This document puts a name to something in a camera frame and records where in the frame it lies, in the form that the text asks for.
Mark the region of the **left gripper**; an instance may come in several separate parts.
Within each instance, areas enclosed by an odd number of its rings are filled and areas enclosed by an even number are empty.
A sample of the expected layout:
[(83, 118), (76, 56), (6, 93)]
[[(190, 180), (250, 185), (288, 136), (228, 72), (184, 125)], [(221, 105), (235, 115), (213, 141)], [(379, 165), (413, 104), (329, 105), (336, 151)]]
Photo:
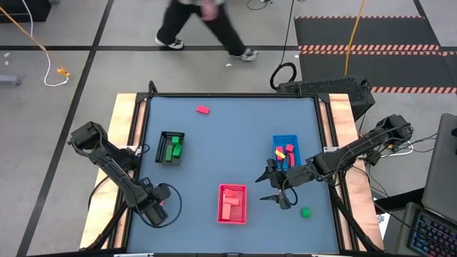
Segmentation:
[(139, 185), (144, 194), (138, 198), (137, 214), (152, 227), (162, 226), (169, 215), (161, 204), (171, 196), (170, 187), (165, 183), (154, 186), (149, 178), (142, 178)]

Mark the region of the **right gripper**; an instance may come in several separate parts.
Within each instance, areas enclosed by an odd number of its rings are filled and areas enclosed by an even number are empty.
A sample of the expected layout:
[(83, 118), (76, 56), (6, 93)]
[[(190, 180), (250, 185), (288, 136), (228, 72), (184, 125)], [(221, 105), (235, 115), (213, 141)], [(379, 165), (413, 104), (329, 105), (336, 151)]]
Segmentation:
[(273, 188), (277, 188), (279, 194), (261, 197), (261, 201), (274, 201), (281, 209), (290, 209), (290, 201), (284, 191), (289, 188), (298, 187), (304, 183), (314, 180), (314, 165), (307, 163), (304, 166), (294, 166), (287, 171), (281, 171), (276, 161), (269, 158), (264, 172), (255, 180), (256, 183), (269, 180)]

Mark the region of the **red plastic basket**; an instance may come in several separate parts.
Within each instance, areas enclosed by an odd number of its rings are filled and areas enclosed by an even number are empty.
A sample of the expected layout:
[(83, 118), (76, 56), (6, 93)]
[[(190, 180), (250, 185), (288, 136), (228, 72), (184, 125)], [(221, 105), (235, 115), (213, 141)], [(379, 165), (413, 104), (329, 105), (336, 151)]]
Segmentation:
[[(229, 220), (221, 220), (221, 210), (222, 205), (224, 204), (224, 189), (231, 189), (239, 192), (239, 205), (231, 205), (231, 217)], [(242, 184), (227, 184), (223, 183), (219, 185), (218, 193), (218, 209), (217, 209), (217, 222), (233, 225), (244, 225), (246, 223), (247, 217), (247, 189), (245, 185)]]

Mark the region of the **blue plastic basket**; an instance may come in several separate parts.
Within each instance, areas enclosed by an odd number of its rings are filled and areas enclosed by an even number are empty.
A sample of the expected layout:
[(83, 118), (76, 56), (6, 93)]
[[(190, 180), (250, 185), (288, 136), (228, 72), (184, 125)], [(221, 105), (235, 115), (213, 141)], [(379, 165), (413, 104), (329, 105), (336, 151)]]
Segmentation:
[[(277, 146), (282, 146), (283, 147), (283, 152), (286, 156), (288, 156), (288, 152), (286, 152), (286, 145), (287, 144), (293, 144), (294, 149), (293, 152), (295, 156), (295, 166), (300, 166), (301, 165), (301, 152), (299, 148), (299, 143), (298, 143), (298, 136), (296, 134), (285, 134), (285, 135), (273, 135), (273, 153), (275, 155), (275, 148)], [(288, 168), (287, 163), (283, 163), (283, 168), (286, 170)]]

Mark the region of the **black plastic basket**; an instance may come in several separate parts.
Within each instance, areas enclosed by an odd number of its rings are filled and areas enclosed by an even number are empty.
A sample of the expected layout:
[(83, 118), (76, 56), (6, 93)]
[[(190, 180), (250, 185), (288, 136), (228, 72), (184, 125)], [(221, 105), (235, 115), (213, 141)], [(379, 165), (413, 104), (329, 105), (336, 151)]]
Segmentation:
[(172, 132), (172, 131), (162, 131), (161, 136), (159, 139), (159, 144), (157, 147), (156, 151), (156, 159), (155, 162), (157, 163), (162, 163), (162, 164), (167, 164), (167, 165), (174, 165), (177, 166), (181, 163), (181, 158), (174, 158), (172, 157), (172, 160), (170, 162), (165, 161), (165, 153), (166, 153), (166, 146), (169, 144), (172, 144), (171, 139), (173, 136), (178, 136), (180, 138), (180, 144), (184, 148), (184, 137), (185, 133), (182, 132)]

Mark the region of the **wooden side board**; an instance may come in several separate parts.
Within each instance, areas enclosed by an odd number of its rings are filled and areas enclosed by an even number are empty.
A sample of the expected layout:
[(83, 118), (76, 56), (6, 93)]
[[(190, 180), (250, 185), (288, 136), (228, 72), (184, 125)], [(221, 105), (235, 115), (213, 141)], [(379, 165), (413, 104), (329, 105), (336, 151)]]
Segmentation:
[[(109, 141), (119, 148), (128, 147), (134, 150), (140, 143), (145, 110), (146, 102), (138, 100), (137, 94), (118, 94), (108, 129)], [(98, 188), (91, 197), (80, 248), (86, 248), (96, 240), (116, 212), (117, 203), (121, 199), (116, 184), (105, 180), (105, 177), (105, 173), (98, 170), (95, 182)], [(128, 216), (129, 212), (125, 211), (103, 248), (123, 246)]]
[[(349, 97), (346, 94), (330, 94), (329, 98), (338, 145), (345, 146), (358, 139)], [(373, 243), (383, 250), (373, 196), (362, 160), (357, 160), (354, 168), (347, 171), (346, 185), (353, 217)]]

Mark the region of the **black perforated computer tower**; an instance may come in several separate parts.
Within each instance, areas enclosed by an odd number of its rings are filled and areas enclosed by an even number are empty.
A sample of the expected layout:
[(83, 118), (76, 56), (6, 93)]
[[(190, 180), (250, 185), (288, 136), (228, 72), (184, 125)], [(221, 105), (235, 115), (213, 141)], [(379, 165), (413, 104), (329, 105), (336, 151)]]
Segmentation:
[(278, 85), (280, 94), (346, 94), (349, 98), (354, 120), (357, 121), (374, 104), (371, 85), (367, 79), (343, 77), (324, 81), (294, 81)]

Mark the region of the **backlit keyboard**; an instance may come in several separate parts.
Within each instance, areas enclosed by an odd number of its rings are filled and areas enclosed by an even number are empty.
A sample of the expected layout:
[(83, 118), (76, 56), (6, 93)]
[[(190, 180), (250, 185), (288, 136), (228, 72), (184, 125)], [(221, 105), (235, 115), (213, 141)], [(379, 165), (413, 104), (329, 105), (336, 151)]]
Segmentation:
[(457, 224), (425, 209), (415, 211), (406, 246), (423, 257), (457, 257)]

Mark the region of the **grey laptop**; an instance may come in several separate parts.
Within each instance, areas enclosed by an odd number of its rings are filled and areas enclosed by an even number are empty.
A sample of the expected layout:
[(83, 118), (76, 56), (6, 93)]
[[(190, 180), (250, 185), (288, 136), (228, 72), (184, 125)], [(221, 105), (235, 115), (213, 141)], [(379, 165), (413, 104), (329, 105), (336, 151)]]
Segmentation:
[(457, 223), (457, 116), (441, 115), (422, 204)]

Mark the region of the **black striped floor mat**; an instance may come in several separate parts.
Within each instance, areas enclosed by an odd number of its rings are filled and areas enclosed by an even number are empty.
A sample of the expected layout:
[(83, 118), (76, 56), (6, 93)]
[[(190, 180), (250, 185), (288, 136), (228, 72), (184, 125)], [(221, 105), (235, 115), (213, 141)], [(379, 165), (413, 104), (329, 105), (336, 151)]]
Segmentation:
[(457, 46), (422, 16), (300, 16), (303, 79), (367, 79), (374, 93), (457, 94)]

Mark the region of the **black floor box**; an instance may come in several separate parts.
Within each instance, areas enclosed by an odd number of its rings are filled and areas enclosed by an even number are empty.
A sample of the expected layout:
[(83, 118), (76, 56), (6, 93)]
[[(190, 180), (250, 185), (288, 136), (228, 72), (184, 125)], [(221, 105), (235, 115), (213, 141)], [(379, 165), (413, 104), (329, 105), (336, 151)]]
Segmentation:
[(12, 18), (19, 22), (30, 22), (28, 10), (31, 12), (33, 21), (44, 22), (51, 10), (49, 0), (24, 0), (28, 9), (22, 0), (0, 0), (2, 7)]

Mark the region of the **black aluminium table frame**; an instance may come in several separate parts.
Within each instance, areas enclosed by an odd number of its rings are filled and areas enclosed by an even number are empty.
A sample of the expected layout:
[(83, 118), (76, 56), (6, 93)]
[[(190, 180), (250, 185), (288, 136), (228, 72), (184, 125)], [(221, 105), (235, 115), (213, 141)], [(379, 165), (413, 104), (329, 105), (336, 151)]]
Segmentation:
[[(150, 145), (133, 172), (153, 183), (167, 182), (177, 192), (165, 202), (167, 226), (155, 229), (129, 212), (120, 249), (160, 253), (337, 253), (353, 248), (351, 233), (336, 210), (330, 187), (322, 182), (299, 186), (299, 205), (312, 208), (310, 219), (299, 207), (281, 210), (260, 198), (274, 193), (268, 181), (255, 180), (273, 156), (274, 134), (296, 134), (301, 162), (328, 140), (317, 95), (150, 94), (139, 144)], [(210, 108), (209, 114), (196, 111)], [(181, 163), (155, 162), (162, 131), (185, 133)], [(219, 185), (247, 189), (244, 225), (217, 222)]]

